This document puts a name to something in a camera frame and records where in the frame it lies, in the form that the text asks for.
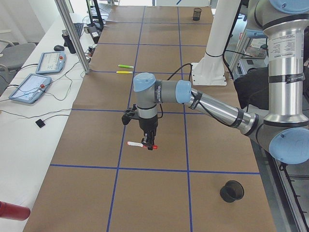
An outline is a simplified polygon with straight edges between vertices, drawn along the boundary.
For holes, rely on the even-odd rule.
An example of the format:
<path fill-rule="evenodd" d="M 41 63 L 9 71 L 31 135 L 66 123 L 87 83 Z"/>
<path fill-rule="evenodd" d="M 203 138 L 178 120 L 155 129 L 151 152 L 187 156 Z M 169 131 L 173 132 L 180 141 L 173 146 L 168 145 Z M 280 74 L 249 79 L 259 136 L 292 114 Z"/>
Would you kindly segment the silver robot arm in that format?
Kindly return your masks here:
<path fill-rule="evenodd" d="M 151 150 L 158 125 L 157 104 L 180 103 L 238 129 L 286 164 L 309 159 L 309 119 L 302 112 L 302 82 L 269 83 L 266 116 L 246 113 L 191 87 L 191 82 L 157 80 L 144 72 L 133 78 L 137 119 L 144 132 L 142 144 Z"/>
<path fill-rule="evenodd" d="M 304 29 L 309 24 L 306 0 L 252 0 L 248 25 L 268 38 L 268 114 L 248 114 L 190 86 L 185 89 L 155 83 L 150 101 L 163 95 L 184 94 L 183 103 L 236 128 L 285 163 L 309 157 L 309 120 L 302 111 Z"/>

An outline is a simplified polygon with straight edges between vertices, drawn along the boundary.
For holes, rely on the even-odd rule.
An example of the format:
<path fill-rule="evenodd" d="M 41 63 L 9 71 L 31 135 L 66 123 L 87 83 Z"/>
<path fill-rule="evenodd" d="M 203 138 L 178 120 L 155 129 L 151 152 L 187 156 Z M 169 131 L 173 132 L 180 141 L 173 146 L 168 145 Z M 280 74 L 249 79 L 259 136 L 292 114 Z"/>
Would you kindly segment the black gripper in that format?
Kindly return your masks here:
<path fill-rule="evenodd" d="M 139 118 L 139 126 L 143 130 L 144 137 L 141 140 L 143 147 L 149 150 L 156 149 L 155 136 L 158 126 L 158 116 L 152 118 Z"/>

